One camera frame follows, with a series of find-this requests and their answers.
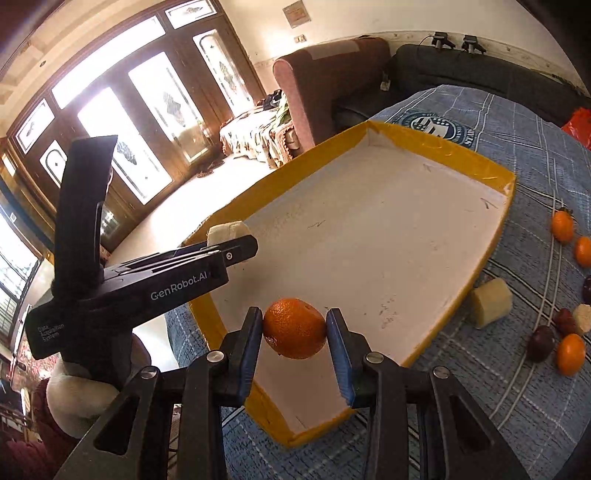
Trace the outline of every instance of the cable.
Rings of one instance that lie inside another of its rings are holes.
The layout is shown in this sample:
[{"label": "cable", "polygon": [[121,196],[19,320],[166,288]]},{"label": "cable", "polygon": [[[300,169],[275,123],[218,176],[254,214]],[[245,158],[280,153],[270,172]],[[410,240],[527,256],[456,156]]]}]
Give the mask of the cable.
[{"label": "cable", "polygon": [[433,38],[433,35],[427,35],[424,39],[421,40],[421,43],[419,45],[423,45],[423,42],[428,38]]}]

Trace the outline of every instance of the black leather couch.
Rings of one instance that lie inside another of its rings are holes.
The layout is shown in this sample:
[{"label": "black leather couch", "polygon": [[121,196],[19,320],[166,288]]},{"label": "black leather couch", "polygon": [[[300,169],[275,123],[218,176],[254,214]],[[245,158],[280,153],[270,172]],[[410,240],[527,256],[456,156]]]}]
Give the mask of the black leather couch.
[{"label": "black leather couch", "polygon": [[333,104],[338,131],[361,123],[384,108],[439,85],[477,88],[507,98],[532,110],[547,122],[562,127],[580,106],[591,99],[573,86],[505,60],[462,50],[403,45],[384,66],[391,80],[383,92],[372,83]]}]

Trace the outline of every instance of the orange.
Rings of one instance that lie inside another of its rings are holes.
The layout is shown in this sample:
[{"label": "orange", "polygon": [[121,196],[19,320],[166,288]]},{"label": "orange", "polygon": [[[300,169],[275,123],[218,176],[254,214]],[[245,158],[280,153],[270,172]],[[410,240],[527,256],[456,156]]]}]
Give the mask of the orange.
[{"label": "orange", "polygon": [[581,267],[591,267],[591,238],[582,236],[575,242],[574,258]]},{"label": "orange", "polygon": [[273,303],[263,317],[262,332],[271,348],[288,358],[309,358],[326,343],[323,316],[300,299]]},{"label": "orange", "polygon": [[564,337],[556,352],[558,370],[567,377],[572,377],[585,362],[585,342],[576,333]]},{"label": "orange", "polygon": [[573,239],[574,222],[570,212],[566,209],[558,210],[552,217],[552,226],[550,228],[554,238],[561,244],[567,244]]}]

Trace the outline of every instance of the framed picture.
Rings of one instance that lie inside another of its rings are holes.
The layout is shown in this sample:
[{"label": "framed picture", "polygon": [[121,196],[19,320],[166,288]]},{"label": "framed picture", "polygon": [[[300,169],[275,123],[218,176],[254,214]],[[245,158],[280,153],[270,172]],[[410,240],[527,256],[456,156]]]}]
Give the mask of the framed picture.
[{"label": "framed picture", "polygon": [[285,13],[285,17],[290,23],[291,28],[299,27],[310,21],[308,10],[306,10],[302,0],[285,7],[283,13]]}]

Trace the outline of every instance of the metal screw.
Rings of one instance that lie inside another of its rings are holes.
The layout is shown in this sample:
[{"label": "metal screw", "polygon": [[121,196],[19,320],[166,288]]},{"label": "metal screw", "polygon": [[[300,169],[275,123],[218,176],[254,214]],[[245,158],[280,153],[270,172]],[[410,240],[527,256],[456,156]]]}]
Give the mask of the metal screw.
[{"label": "metal screw", "polygon": [[220,352],[220,350],[214,350],[213,352],[209,352],[207,354],[207,361],[213,364],[221,362],[223,360],[224,354]]},{"label": "metal screw", "polygon": [[370,352],[365,358],[370,364],[380,364],[384,361],[384,356],[379,352]]},{"label": "metal screw", "polygon": [[140,375],[144,380],[149,380],[150,378],[154,378],[158,373],[158,369],[156,367],[145,367],[142,369]]},{"label": "metal screw", "polygon": [[437,378],[445,379],[449,378],[450,372],[445,367],[435,367],[433,369],[433,375],[435,375]]}]

